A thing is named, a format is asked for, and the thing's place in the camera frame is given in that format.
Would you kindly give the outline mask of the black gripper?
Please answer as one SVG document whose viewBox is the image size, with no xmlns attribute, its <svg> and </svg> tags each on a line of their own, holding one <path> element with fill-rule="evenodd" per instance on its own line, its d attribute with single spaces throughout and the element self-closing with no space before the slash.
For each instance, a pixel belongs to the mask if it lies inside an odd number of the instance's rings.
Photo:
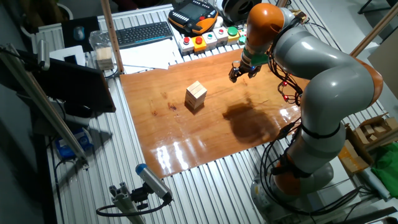
<svg viewBox="0 0 398 224">
<path fill-rule="evenodd" d="M 241 76 L 240 72 L 248 72 L 248 77 L 253 78 L 257 75 L 257 73 L 261 70 L 260 66 L 250 65 L 249 62 L 244 60 L 240 61 L 239 67 L 234 66 L 232 63 L 232 68 L 229 71 L 229 80 L 233 83 L 236 83 L 238 77 Z"/>
</svg>

